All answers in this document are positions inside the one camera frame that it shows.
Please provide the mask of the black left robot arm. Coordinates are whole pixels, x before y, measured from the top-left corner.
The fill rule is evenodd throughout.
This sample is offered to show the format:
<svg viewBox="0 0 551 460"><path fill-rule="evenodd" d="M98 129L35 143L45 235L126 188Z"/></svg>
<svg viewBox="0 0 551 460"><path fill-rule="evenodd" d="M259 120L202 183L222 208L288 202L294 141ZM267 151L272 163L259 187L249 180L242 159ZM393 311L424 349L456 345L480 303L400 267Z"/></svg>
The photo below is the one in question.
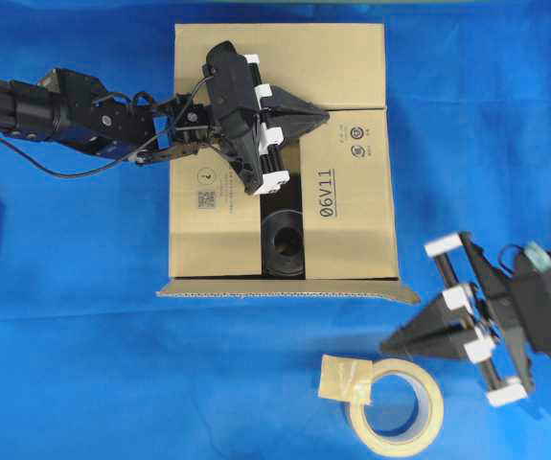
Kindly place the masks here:
<svg viewBox="0 0 551 460"><path fill-rule="evenodd" d="M55 68L37 84L0 80L0 142L55 142L93 157L145 166L218 153L250 196L289 181L281 150L326 124L327 110L262 80L256 55L213 47L187 94L158 102L112 92L95 77Z"/></svg>

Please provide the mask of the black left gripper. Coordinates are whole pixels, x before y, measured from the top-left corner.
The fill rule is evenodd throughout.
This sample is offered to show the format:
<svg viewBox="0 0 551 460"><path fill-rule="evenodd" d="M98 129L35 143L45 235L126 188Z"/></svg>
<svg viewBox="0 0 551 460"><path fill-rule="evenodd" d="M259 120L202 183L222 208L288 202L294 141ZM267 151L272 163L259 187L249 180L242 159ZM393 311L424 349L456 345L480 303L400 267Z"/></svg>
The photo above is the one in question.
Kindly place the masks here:
<svg viewBox="0 0 551 460"><path fill-rule="evenodd" d="M264 83L259 66L257 54L243 56L228 40L213 47L203 65L223 157L251 196L275 194L288 184L290 172L281 149L329 121L324 109ZM259 122L260 110L304 120L293 122L286 134L282 126Z"/></svg>

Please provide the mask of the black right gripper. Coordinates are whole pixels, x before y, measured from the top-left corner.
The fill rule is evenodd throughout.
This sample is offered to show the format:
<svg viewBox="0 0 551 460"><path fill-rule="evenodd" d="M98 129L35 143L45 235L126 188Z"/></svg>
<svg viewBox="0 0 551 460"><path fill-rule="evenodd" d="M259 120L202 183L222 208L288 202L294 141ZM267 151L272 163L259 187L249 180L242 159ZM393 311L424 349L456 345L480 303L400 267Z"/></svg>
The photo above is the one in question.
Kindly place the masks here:
<svg viewBox="0 0 551 460"><path fill-rule="evenodd" d="M458 278L449 254L462 250L475 276ZM425 245L444 289L379 349L384 354L465 360L478 367L486 398L500 407L535 389L526 349L551 359L551 253L531 241L516 247L511 267L492 264L470 232L446 235ZM493 353L504 343L517 372L503 379Z"/></svg>

